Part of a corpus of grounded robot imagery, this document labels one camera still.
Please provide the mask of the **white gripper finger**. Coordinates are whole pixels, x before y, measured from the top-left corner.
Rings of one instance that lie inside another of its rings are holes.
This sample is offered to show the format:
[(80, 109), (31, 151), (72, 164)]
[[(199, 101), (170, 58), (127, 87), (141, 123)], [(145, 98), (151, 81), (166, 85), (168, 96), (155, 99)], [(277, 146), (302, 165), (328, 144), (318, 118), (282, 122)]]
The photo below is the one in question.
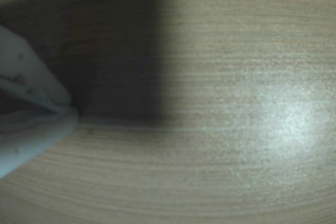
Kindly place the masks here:
[(78, 115), (71, 95), (29, 42), (1, 27), (1, 115)]
[(1, 178), (66, 138), (76, 113), (13, 113), (1, 116)]

